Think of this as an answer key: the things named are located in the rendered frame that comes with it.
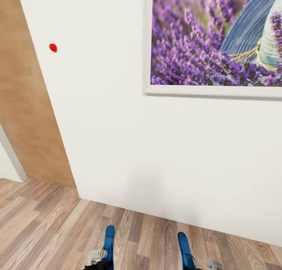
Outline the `sandal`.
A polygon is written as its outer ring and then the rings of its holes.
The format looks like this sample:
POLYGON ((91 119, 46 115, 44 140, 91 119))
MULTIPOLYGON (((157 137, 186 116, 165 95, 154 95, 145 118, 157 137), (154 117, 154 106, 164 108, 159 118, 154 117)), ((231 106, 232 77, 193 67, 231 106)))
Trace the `sandal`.
POLYGON ((184 232, 179 232, 177 234, 177 237, 178 237, 178 242, 179 242, 180 251, 181 251, 183 270, 185 266, 193 270, 197 270, 195 262, 194 262, 194 257, 190 251, 190 247, 188 244, 186 234, 184 232))
POLYGON ((100 262, 107 263, 109 261, 112 261, 112 265, 108 270, 114 270, 114 257, 113 257, 114 236, 115 236, 114 226, 113 225, 107 226, 105 232, 105 242, 102 248, 107 252, 107 257, 102 258, 100 262))

